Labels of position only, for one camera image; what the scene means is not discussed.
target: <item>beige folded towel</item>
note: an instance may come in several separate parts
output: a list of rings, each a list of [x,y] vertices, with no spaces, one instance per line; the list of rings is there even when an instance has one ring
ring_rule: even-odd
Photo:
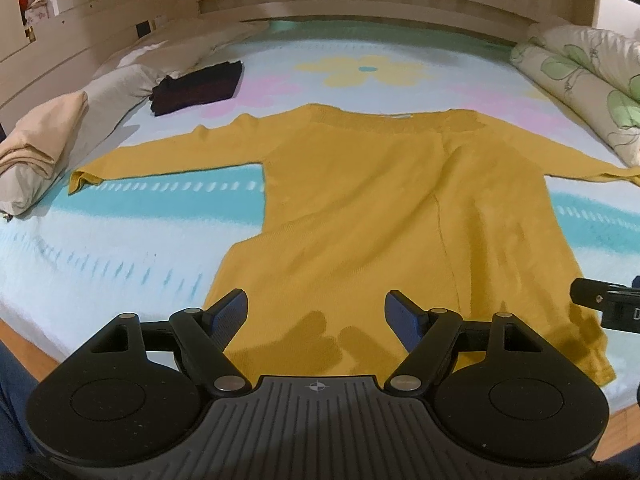
[[[84,91],[64,94],[28,112],[0,142],[0,174],[20,162],[51,178],[69,137],[86,108]]]

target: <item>mattress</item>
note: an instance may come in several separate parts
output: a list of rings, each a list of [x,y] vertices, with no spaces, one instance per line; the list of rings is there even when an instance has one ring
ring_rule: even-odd
[[[509,54],[506,46],[439,30],[273,22],[201,63],[242,60],[233,99],[160,118],[145,101],[88,160],[198,124],[222,126],[242,113],[321,103],[373,114],[469,108],[622,166],[577,116],[512,67]],[[630,285],[640,274],[640,189],[546,182],[585,276]],[[105,182],[72,196],[63,180],[26,218],[0,226],[0,317],[62,360],[119,313],[159,320],[201,306],[226,251],[258,234],[263,215],[258,165]],[[607,335],[618,376],[604,388],[613,412],[635,402],[640,335]]]

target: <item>black device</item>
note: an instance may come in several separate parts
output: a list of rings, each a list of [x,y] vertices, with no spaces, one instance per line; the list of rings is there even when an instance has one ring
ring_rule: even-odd
[[[242,290],[168,321],[120,314],[40,383],[28,425],[58,465],[105,480],[569,480],[594,467],[604,394],[519,318],[465,321],[398,291],[384,309],[409,354],[382,387],[252,386],[223,354],[246,320]],[[152,350],[173,352],[180,371]],[[452,372],[467,351],[485,359]]]

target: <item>person's leg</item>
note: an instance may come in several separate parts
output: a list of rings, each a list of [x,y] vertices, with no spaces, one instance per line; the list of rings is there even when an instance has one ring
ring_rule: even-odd
[[[34,452],[25,408],[37,384],[0,341],[0,473],[19,471]]]

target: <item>folded dark cloth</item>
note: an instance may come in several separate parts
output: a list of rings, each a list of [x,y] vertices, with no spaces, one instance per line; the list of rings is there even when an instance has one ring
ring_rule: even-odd
[[[236,93],[242,62],[225,61],[173,79],[167,76],[153,88],[149,100],[156,117],[188,106],[205,105],[231,99]]]

